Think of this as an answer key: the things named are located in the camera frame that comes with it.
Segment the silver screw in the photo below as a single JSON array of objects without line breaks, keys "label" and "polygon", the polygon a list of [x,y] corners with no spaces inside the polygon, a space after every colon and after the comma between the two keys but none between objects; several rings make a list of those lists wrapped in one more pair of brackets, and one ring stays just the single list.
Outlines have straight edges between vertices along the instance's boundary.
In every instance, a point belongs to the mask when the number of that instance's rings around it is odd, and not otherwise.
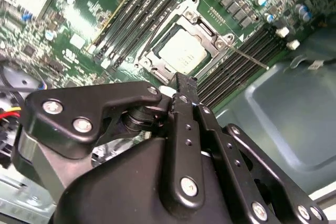
[{"label": "silver screw", "polygon": [[253,209],[253,212],[258,217],[258,219],[260,219],[262,221],[266,221],[267,220],[266,210],[264,209],[264,207],[260,203],[253,202],[252,203],[252,209]]},{"label": "silver screw", "polygon": [[158,94],[158,93],[157,93],[157,90],[156,90],[155,87],[149,87],[149,88],[147,88],[147,89],[148,89],[148,91],[149,91],[150,93],[152,93],[152,94]]},{"label": "silver screw", "polygon": [[180,100],[181,100],[182,102],[188,103],[188,98],[185,97],[184,95],[180,96]]},{"label": "silver screw", "polygon": [[190,197],[197,195],[197,186],[191,179],[184,177],[181,179],[181,187],[185,194]]},{"label": "silver screw", "polygon": [[63,111],[63,106],[59,102],[56,101],[47,101],[42,105],[45,112],[49,114],[59,114]]},{"label": "silver screw", "polygon": [[235,133],[235,134],[237,134],[237,135],[239,135],[240,134],[240,131],[239,131],[239,129],[237,129],[236,127],[231,127],[231,129],[232,129],[232,131]]},{"label": "silver screw", "polygon": [[192,12],[187,11],[185,13],[185,17],[189,20],[192,20],[194,18],[194,14]]},{"label": "silver screw", "polygon": [[210,114],[210,110],[207,107],[203,107],[205,113]]},{"label": "silver screw", "polygon": [[78,118],[74,120],[73,126],[76,131],[81,133],[87,133],[92,130],[92,124],[84,118]]},{"label": "silver screw", "polygon": [[320,212],[318,212],[318,210],[315,207],[311,207],[310,211],[313,213],[313,215],[316,216],[316,218],[318,218],[319,220],[323,220],[322,215],[320,214]]},{"label": "silver screw", "polygon": [[298,206],[298,210],[302,217],[304,217],[306,220],[310,220],[310,215],[306,208],[304,208],[303,206]]},{"label": "silver screw", "polygon": [[218,49],[222,49],[225,46],[225,43],[224,43],[224,41],[222,41],[221,39],[219,39],[218,41],[216,41],[215,46]]}]

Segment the red wire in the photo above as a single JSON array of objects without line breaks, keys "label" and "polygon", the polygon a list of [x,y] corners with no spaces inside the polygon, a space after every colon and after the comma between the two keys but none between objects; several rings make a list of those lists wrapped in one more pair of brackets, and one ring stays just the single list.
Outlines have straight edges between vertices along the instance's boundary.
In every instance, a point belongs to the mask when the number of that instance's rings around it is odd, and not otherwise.
[{"label": "red wire", "polygon": [[19,118],[19,117],[20,117],[20,114],[17,113],[17,112],[15,112],[15,111],[5,112],[5,113],[0,114],[0,120],[1,120],[2,118],[7,118],[7,117],[9,117],[9,116],[16,116],[17,118]]}]

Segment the screw hole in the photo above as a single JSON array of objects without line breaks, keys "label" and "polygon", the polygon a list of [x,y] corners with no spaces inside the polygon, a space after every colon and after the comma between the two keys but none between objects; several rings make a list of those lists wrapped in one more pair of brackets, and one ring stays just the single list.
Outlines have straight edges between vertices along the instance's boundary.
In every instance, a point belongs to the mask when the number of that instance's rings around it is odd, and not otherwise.
[{"label": "screw hole", "polygon": [[186,144],[187,146],[192,146],[192,145],[193,145],[193,143],[191,142],[190,139],[187,139],[187,140],[185,141],[185,144]]}]

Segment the black mechanical arm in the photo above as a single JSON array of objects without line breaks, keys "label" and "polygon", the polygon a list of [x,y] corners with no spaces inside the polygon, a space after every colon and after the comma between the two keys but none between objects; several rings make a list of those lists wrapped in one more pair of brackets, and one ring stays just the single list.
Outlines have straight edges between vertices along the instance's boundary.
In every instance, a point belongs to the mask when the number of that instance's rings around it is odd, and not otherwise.
[{"label": "black mechanical arm", "polygon": [[[92,168],[95,146],[151,138]],[[39,91],[25,101],[16,168],[57,203],[50,223],[328,223],[237,125],[199,104],[196,81]]]}]

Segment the metal rod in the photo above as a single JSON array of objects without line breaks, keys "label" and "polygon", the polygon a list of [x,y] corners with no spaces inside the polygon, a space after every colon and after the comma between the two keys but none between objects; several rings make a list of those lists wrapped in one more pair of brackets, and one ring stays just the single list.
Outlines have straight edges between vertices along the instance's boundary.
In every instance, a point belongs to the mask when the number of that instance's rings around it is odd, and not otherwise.
[{"label": "metal rod", "polygon": [[265,65],[265,64],[263,64],[263,63],[261,63],[259,60],[253,58],[252,56],[247,55],[246,53],[244,53],[244,52],[242,52],[242,51],[240,51],[240,50],[234,48],[233,46],[228,46],[228,47],[229,47],[230,49],[232,49],[234,52],[236,52],[236,53],[238,53],[238,54],[244,56],[244,57],[247,58],[248,60],[254,62],[255,64],[257,64],[257,65],[259,65],[259,66],[261,66],[262,68],[265,68],[266,70],[269,69],[269,66],[267,66],[267,65]]}]

